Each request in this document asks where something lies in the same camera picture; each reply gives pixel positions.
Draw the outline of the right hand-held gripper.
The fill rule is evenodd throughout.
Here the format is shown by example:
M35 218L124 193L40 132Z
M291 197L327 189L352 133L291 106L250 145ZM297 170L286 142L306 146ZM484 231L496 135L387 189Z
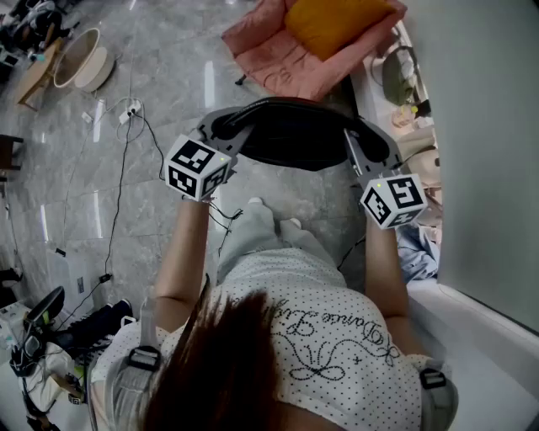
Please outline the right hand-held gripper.
M360 122L360 130L344 128L347 155L360 186L360 209L382 230L412 223L428 206L419 175L408 168L373 173L373 163L390 168L399 164L400 153L382 128L368 120Z

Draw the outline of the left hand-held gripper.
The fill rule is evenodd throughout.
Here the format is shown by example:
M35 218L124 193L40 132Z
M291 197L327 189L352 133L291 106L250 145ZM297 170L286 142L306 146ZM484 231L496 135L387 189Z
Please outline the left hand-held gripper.
M246 126L227 139L230 130L225 123L236 112L236 107L212 111L195 130L176 139L164 159L169 188L190 200L205 201L228 181L235 173L237 155L253 130L252 125Z

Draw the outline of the black garment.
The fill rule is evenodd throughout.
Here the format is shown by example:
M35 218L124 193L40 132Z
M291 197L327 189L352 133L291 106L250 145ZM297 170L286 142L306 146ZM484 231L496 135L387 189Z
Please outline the black garment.
M360 130L363 120L304 98L268 97L236 108L225 123L230 130L227 139L253 126L239 154L312 172L346 161L344 128Z

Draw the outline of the person's left forearm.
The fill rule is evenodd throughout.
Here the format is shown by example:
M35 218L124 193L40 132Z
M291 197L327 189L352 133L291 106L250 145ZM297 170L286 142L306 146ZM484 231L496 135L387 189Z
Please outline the person's left forearm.
M199 299L209 226L206 202L179 204L173 234L154 287L156 297L193 306Z

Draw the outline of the person's right forearm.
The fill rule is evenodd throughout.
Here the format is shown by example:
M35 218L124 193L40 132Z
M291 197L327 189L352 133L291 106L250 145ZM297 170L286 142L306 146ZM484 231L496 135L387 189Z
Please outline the person's right forearm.
M371 219L366 223L365 293L385 319L408 316L408 291L404 284L393 229L382 230Z

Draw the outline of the olive green bag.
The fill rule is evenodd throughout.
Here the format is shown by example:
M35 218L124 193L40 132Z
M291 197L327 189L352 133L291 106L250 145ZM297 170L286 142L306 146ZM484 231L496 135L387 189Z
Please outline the olive green bag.
M419 76L414 49L400 46L388 54L382 63L382 89L386 100L405 105L413 95Z

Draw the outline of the white power strip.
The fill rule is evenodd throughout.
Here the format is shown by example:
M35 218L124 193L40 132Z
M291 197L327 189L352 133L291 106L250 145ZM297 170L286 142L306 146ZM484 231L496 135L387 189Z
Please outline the white power strip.
M119 116L119 122L121 125L125 124L131 116L137 114L142 108L141 100L135 98L134 101L124 110Z

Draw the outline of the light grey trousers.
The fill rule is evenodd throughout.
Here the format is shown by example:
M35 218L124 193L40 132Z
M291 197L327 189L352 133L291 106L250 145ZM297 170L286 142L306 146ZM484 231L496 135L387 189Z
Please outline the light grey trousers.
M311 232L298 229L289 220L280 221L277 231L274 213L268 206L247 204L232 223L232 231L222 246L217 283L222 283L237 262L248 254L280 248L301 249L335 267L334 260L318 239Z

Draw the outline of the light blue garment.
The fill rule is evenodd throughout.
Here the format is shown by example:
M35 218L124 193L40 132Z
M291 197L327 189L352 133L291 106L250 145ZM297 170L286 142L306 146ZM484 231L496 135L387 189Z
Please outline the light blue garment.
M408 224L396 229L398 256L404 283L436 279L440 249L423 226Z

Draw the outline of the orange cushion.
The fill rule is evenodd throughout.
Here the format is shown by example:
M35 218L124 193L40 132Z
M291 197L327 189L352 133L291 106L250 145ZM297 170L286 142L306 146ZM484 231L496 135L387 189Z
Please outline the orange cushion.
M297 0L285 26L307 51L326 61L395 12L387 0Z

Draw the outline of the white dotted shirt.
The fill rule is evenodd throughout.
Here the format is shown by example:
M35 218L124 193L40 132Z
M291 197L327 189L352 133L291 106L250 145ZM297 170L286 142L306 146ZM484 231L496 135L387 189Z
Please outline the white dotted shirt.
M446 367L402 346L342 274L297 248L251 253L193 305L120 330L92 379L93 431L449 431Z

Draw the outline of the wooden low table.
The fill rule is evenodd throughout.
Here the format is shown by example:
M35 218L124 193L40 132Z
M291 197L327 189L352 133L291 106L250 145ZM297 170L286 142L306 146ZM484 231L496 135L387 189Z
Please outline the wooden low table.
M44 53L43 60L36 60L24 73L16 89L15 103L37 112L38 109L29 104L38 88L45 88L50 77L54 76L52 69L58 57L63 39L56 39Z

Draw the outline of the clear plastic storage box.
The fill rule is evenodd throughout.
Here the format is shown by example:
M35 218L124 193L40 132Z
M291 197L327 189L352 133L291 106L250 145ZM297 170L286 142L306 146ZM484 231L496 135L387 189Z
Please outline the clear plastic storage box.
M94 309L92 289L97 284L90 277L86 260L78 253L61 249L45 251L49 286L51 290L62 287L65 292L62 314L67 317L81 317Z

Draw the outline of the dark wooden stool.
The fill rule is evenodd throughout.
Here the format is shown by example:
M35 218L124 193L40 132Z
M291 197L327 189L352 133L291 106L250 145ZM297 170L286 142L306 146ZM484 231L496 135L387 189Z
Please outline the dark wooden stool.
M24 140L17 136L0 134L0 170L19 171L20 166L13 164L13 146L15 143L22 144Z

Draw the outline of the black white striped cloth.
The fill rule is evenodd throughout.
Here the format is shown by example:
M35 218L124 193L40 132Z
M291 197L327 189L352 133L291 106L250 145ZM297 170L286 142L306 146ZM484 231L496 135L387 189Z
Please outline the black white striped cloth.
M109 334L109 314L112 308L104 306L74 323L67 330L56 332L51 342L65 350L73 359L87 353L100 339Z

